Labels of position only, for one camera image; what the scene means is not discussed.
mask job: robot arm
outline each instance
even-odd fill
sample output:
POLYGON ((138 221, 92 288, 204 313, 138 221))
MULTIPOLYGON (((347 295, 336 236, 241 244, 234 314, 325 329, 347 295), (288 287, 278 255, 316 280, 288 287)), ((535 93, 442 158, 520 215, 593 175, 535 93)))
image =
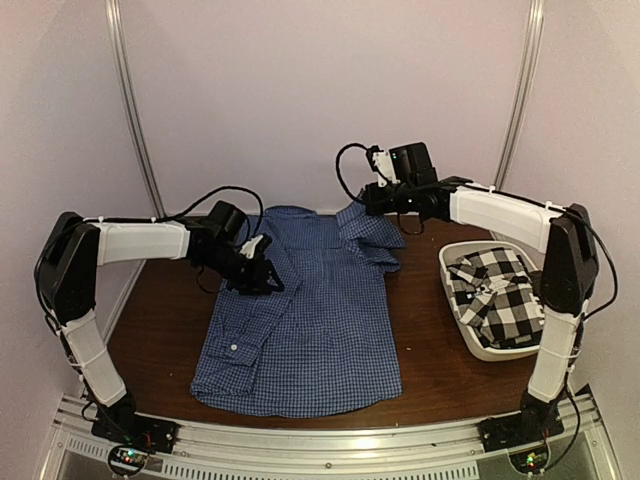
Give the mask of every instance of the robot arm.
MULTIPOLYGON (((371 147, 366 152, 378 173, 378 181, 365 187, 360 200, 368 214, 416 212, 421 222, 438 218, 473 225, 546 255, 541 284, 545 327, 521 413, 516 419, 490 419, 480 429, 487 451, 535 442, 543 432, 557 431, 557 402, 579 353, 583 319, 598 274, 586 209, 538 204, 459 177, 438 181, 424 143, 388 152, 371 147)), ((339 161, 340 154, 336 167, 344 186, 339 161)))
POLYGON ((36 267, 36 286, 55 324, 72 366, 98 406, 93 433, 110 440, 157 451, 170 451, 172 422, 149 422, 135 414, 135 401, 115 369, 96 323, 97 267, 129 260, 186 258, 227 279, 240 294, 264 295, 284 286, 264 251, 271 243, 257 236, 240 249, 234 241, 246 215, 218 202, 199 221, 157 222, 134 219, 86 220, 75 213, 58 219, 36 267))

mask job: folded shirt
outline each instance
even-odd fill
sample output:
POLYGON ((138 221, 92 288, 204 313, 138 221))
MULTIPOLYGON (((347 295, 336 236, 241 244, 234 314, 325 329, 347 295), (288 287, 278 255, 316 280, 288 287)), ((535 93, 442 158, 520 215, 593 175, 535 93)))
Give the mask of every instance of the folded shirt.
POLYGON ((542 307, 517 254, 497 247, 460 257, 448 266, 460 321, 474 328, 483 346, 537 345, 542 307))
POLYGON ((402 393, 384 273, 404 248, 387 219, 352 204, 336 217, 267 209, 260 233, 285 290, 222 290, 192 394, 248 415, 317 417, 402 393))

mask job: shirt sleeve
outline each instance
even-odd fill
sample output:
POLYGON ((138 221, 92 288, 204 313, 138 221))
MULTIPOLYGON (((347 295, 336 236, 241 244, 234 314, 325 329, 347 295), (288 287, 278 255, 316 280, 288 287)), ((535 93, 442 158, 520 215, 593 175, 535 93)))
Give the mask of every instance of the shirt sleeve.
MULTIPOLYGON (((270 234, 268 227, 261 233, 270 234)), ((287 252, 270 235, 268 256, 285 289, 270 295, 240 295, 222 290, 202 349, 191 392, 196 398, 208 395, 248 393, 253 387, 257 360, 264 342, 280 322, 301 280, 287 252)))
POLYGON ((385 272, 400 269, 392 249, 406 248, 395 225, 384 216, 369 216, 364 205, 353 202, 337 214, 340 237, 354 254, 378 265, 385 272))

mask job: wooden table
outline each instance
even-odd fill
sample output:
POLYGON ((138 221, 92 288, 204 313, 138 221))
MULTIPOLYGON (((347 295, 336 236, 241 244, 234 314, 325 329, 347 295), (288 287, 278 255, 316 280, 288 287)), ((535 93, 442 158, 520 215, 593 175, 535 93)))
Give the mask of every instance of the wooden table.
MULTIPOLYGON (((411 230, 412 219, 403 220, 411 230)), ((485 363, 473 357, 449 309, 438 251, 488 233, 431 220, 407 236, 403 268, 387 275, 389 311, 404 393, 342 415, 315 419, 251 417, 207 407, 189 393, 216 301, 195 283, 186 261, 147 262, 109 343, 116 368, 140 412, 225 425, 280 428, 365 428, 417 425, 518 409, 534 357, 485 363)), ((202 281, 217 290, 219 278, 202 281)))

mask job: white backdrop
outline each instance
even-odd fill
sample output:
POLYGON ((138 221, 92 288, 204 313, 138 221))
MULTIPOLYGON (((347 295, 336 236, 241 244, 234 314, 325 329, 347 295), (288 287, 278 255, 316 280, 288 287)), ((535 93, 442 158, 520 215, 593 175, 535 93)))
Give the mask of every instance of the white backdrop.
MULTIPOLYGON (((441 176, 490 182, 528 9, 526 0, 123 2, 165 208, 240 184, 268 205, 335 211, 347 198, 334 158, 352 141, 425 141, 441 176)), ((345 163, 354 190, 374 179, 360 154, 345 163)))

